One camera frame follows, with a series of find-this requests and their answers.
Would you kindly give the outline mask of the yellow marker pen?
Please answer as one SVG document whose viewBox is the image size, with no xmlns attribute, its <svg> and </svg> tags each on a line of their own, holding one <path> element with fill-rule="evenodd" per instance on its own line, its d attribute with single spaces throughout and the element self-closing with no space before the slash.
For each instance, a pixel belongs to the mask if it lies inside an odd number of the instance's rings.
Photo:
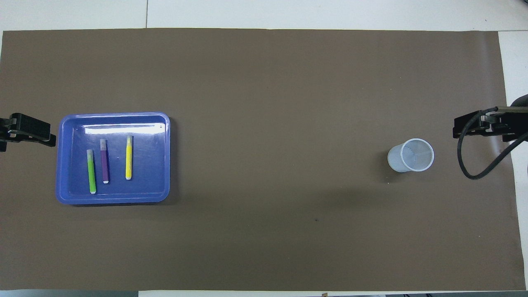
<svg viewBox="0 0 528 297">
<path fill-rule="evenodd" d="M 132 135 L 128 135 L 126 139 L 126 147 L 125 147 L 125 179 L 126 180 L 132 179 L 132 153 L 133 153 Z"/>
</svg>

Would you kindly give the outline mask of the blue plastic tray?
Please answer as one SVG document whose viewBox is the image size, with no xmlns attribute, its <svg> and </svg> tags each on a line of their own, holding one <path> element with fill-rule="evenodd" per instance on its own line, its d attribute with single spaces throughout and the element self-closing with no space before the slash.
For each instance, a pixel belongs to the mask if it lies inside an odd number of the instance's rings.
<svg viewBox="0 0 528 297">
<path fill-rule="evenodd" d="M 126 139 L 132 135 L 132 179 L 125 179 Z M 107 141 L 109 184 L 103 184 L 100 139 Z M 87 178 L 94 152 L 97 193 Z M 61 120 L 55 195 L 66 205 L 158 203 L 170 191 L 170 119 L 161 112 L 85 113 Z"/>
</svg>

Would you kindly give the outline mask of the green marker pen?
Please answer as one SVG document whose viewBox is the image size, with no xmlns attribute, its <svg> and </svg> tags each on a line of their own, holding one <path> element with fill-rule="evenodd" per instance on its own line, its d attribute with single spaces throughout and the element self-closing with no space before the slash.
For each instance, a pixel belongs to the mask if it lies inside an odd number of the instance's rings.
<svg viewBox="0 0 528 297">
<path fill-rule="evenodd" d="M 89 191 L 91 194 L 97 193 L 97 186 L 95 180 L 95 167 L 94 167 L 94 152 L 93 150 L 87 150 L 87 178 L 89 182 Z"/>
</svg>

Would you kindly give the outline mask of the purple marker pen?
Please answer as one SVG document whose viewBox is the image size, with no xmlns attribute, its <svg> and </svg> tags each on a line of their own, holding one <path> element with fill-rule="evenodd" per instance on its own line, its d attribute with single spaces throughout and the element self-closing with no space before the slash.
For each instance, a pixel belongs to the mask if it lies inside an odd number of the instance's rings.
<svg viewBox="0 0 528 297">
<path fill-rule="evenodd" d="M 105 139 L 100 139 L 100 155 L 101 155 L 101 169 L 102 169 L 103 184 L 109 184 L 110 174 L 109 174 L 109 162 L 108 162 L 108 149 L 107 149 L 107 141 Z"/>
</svg>

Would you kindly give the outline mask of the translucent plastic cup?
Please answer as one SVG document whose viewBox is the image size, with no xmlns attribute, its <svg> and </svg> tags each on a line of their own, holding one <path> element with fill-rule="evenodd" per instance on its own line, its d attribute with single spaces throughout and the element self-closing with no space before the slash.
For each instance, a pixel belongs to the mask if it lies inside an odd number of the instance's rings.
<svg viewBox="0 0 528 297">
<path fill-rule="evenodd" d="M 434 162 L 434 150 L 427 141 L 413 138 L 392 147 L 387 159 L 396 172 L 423 172 Z"/>
</svg>

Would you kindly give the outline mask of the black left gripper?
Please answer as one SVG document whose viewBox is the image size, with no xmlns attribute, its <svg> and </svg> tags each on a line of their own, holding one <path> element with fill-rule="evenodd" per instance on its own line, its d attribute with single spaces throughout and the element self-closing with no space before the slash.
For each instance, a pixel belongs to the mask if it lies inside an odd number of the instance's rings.
<svg viewBox="0 0 528 297">
<path fill-rule="evenodd" d="M 51 133 L 49 123 L 24 113 L 12 113 L 11 118 L 0 118 L 0 152 L 6 152 L 8 143 L 21 141 L 55 147 L 57 137 Z"/>
</svg>

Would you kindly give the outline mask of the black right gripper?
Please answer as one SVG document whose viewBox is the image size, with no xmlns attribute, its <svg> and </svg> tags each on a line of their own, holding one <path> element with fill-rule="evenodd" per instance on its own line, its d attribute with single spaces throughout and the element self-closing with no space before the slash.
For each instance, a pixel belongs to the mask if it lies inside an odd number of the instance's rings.
<svg viewBox="0 0 528 297">
<path fill-rule="evenodd" d="M 528 94 L 517 98 L 511 103 L 511 107 L 527 107 Z M 453 139 L 466 136 L 481 135 L 483 137 L 494 137 L 500 135 L 503 142 L 516 141 L 522 134 L 528 132 L 528 122 L 507 122 L 493 124 L 482 120 L 483 116 L 498 111 L 498 108 L 477 110 L 454 119 Z"/>
</svg>

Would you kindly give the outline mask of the brown table mat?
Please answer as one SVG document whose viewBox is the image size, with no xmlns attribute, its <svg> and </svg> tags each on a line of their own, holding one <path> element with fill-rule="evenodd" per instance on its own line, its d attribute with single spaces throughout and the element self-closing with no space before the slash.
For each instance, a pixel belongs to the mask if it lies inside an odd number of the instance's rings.
<svg viewBox="0 0 528 297">
<path fill-rule="evenodd" d="M 0 117 L 163 112 L 160 203 L 55 196 L 58 149 L 0 153 L 0 290 L 526 289 L 512 162 L 472 181 L 454 119 L 506 103 L 490 31 L 8 31 Z M 413 138 L 434 162 L 399 173 Z"/>
</svg>

